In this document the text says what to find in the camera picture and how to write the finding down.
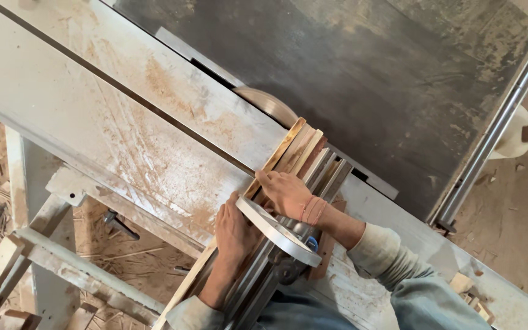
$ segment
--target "floor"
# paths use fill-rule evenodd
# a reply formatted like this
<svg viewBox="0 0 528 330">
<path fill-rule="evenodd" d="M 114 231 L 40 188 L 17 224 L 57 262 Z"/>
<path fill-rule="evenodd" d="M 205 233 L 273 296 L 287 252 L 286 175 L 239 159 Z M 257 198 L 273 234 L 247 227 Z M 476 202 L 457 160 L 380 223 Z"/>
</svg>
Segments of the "floor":
<svg viewBox="0 0 528 330">
<path fill-rule="evenodd" d="M 456 220 L 452 241 L 528 294 L 528 152 L 488 161 Z"/>
</svg>

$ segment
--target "metal rail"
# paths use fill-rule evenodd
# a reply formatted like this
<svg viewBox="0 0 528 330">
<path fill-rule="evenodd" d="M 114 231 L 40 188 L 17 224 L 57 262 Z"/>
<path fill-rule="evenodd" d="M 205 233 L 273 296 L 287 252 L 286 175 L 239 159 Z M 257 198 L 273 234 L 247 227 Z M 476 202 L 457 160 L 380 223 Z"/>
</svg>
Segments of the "metal rail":
<svg viewBox="0 0 528 330">
<path fill-rule="evenodd" d="M 504 130 L 510 123 L 510 119 L 515 114 L 517 106 L 523 101 L 528 92 L 528 63 L 523 69 L 523 73 L 517 79 L 506 101 L 501 107 L 498 115 L 490 125 L 482 142 L 474 152 L 472 159 L 468 162 L 464 172 L 459 176 L 455 186 L 444 200 L 435 217 L 429 224 L 437 224 L 447 230 L 455 232 L 453 220 L 458 213 L 468 192 L 478 178 L 482 168 L 488 160 L 488 156 L 494 150 L 496 143 L 501 139 Z"/>
</svg>

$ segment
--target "white plastic part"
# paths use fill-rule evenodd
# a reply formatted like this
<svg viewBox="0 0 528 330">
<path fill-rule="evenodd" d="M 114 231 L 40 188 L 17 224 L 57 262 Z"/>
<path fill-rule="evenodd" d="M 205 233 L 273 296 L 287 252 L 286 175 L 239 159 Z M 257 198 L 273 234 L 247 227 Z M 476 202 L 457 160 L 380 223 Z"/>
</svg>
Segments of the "white plastic part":
<svg viewBox="0 0 528 330">
<path fill-rule="evenodd" d="M 519 105 L 488 159 L 515 158 L 528 150 L 528 111 Z"/>
</svg>

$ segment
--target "gray sleeve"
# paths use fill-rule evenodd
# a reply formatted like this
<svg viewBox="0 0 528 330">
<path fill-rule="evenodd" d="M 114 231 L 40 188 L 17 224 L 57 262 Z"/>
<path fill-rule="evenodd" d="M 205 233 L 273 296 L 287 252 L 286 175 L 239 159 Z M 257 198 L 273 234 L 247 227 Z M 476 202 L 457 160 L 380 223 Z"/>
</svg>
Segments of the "gray sleeve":
<svg viewBox="0 0 528 330">
<path fill-rule="evenodd" d="M 367 224 L 347 254 L 360 276 L 375 278 L 392 292 L 390 303 L 401 330 L 490 330 L 431 265 L 401 245 L 393 230 Z"/>
<path fill-rule="evenodd" d="M 217 330 L 224 322 L 224 314 L 192 296 L 166 314 L 174 330 Z"/>
</svg>

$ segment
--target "worker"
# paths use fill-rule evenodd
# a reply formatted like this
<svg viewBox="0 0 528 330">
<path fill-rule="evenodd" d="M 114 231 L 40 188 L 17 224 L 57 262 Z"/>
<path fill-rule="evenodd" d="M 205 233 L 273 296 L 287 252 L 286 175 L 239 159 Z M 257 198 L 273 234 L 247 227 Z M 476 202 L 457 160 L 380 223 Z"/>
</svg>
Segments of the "worker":
<svg viewBox="0 0 528 330">
<path fill-rule="evenodd" d="M 391 292 L 390 302 L 400 329 L 486 329 L 490 326 L 460 298 L 429 264 L 401 245 L 400 237 L 385 229 L 354 219 L 313 196 L 297 176 L 271 171 L 256 172 L 274 212 L 306 222 L 331 235 L 347 249 L 356 271 L 375 278 Z M 240 265 L 258 241 L 235 206 L 238 193 L 219 208 L 215 237 L 219 254 L 199 296 L 192 296 L 167 313 L 175 330 L 218 329 L 225 296 Z M 338 329 L 356 327 L 338 311 L 305 295 L 276 291 L 258 318 L 266 330 Z"/>
</svg>

